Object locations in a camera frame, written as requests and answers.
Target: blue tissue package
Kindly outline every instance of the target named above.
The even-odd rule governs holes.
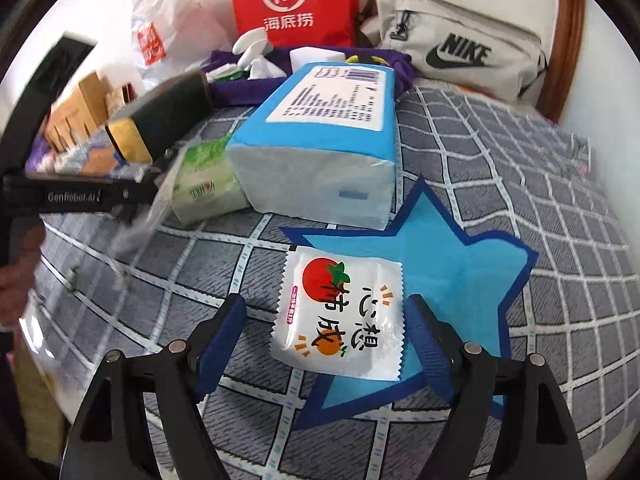
[[[226,147],[254,209],[384,229],[396,182],[394,78],[384,66],[320,62],[287,79]]]

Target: gray plaid bedsheet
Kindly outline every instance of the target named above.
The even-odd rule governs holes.
[[[220,111],[204,137],[235,130],[250,113]],[[585,143],[510,108],[433,88],[406,94],[398,122],[404,195],[422,175],[470,234],[505,230],[540,253],[508,311],[511,348],[515,358],[537,351],[548,359],[590,457],[638,416],[640,292],[618,222],[582,172]],[[130,276],[117,290],[106,256],[113,219],[46,223],[38,316],[67,387],[83,391],[108,349],[156,352],[240,292],[250,306],[246,328],[221,387],[200,405],[231,478],[411,479],[422,468],[448,415],[428,389],[351,420],[291,430],[314,375],[269,355],[288,247],[279,228],[324,224],[252,210],[190,230],[169,219],[124,261]],[[70,292],[65,275],[73,266]],[[158,461],[171,469],[155,399],[146,401]],[[472,476],[487,473],[499,427],[490,420]]]

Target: zipper pull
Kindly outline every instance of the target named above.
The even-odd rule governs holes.
[[[405,10],[404,12],[402,12],[402,19],[400,20],[400,23],[398,23],[398,25],[396,25],[396,30],[394,30],[390,35],[389,38],[391,38],[392,40],[398,40],[398,41],[406,41],[409,34],[407,29],[407,25],[409,23],[409,17],[411,16],[411,11],[409,10]]]

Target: star-shaped patch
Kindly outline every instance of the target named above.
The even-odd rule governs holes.
[[[282,231],[295,245],[401,262],[404,298],[421,294],[463,341],[481,344],[495,356],[511,356],[506,312],[527,283],[538,254],[507,232],[467,235],[423,179],[384,231]],[[406,334],[411,328],[405,328]],[[318,375],[296,429],[367,412],[427,386],[430,370],[423,371],[410,339],[405,335],[399,381]],[[494,401],[492,414],[501,411],[501,403]]]

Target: gray waist bag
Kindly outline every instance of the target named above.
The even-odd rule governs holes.
[[[361,20],[373,46],[410,54],[425,77],[506,101],[546,68],[535,33],[442,0],[369,0]]]

